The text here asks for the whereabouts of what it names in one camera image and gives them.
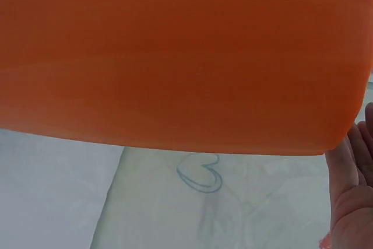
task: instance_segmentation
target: finger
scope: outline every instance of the finger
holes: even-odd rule
[[[359,183],[357,168],[347,141],[347,139],[343,139],[336,149],[325,153],[329,169],[332,209],[342,194],[358,186]]]
[[[370,135],[373,137],[373,103],[370,102],[365,107],[365,122]]]
[[[356,164],[356,160],[355,160],[354,152],[353,152],[352,147],[351,147],[350,140],[348,139],[348,137],[347,137],[346,140],[347,140],[346,142],[347,142],[347,144],[349,146],[349,149],[350,149],[350,153],[352,155],[352,159],[354,160],[354,163]],[[365,180],[365,178],[364,178],[364,176],[363,176],[363,174],[362,174],[362,172],[360,171],[359,168],[357,168],[357,174],[358,174],[358,177],[359,177],[359,185],[366,186],[367,181]]]
[[[357,124],[357,127],[360,131],[360,134],[369,150],[369,153],[371,154],[371,161],[373,162],[372,160],[372,153],[373,153],[373,138],[371,136],[371,134],[369,133],[368,131],[368,128],[367,128],[367,123],[366,122],[359,122]]]
[[[363,174],[367,185],[373,187],[373,160],[368,148],[371,136],[364,123],[359,123],[358,126],[360,129],[353,126],[349,131],[349,140],[351,142],[357,168]]]

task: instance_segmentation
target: hand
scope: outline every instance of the hand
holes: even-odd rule
[[[329,168],[333,249],[373,248],[373,104],[365,122],[354,125],[326,153]]]

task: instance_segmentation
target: heart drawing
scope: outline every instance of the heart drawing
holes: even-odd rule
[[[190,153],[177,165],[176,171],[182,181],[192,189],[210,194],[223,186],[223,179],[213,166],[218,164],[218,154]]]

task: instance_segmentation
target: white surface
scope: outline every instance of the white surface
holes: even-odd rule
[[[369,101],[372,90],[364,106]],[[363,119],[362,109],[357,120]],[[221,175],[220,189],[201,167],[215,161],[216,155],[125,148],[92,249],[319,248],[330,219],[323,156],[220,155],[209,166]]]
[[[122,149],[0,130],[0,248],[90,248]]]

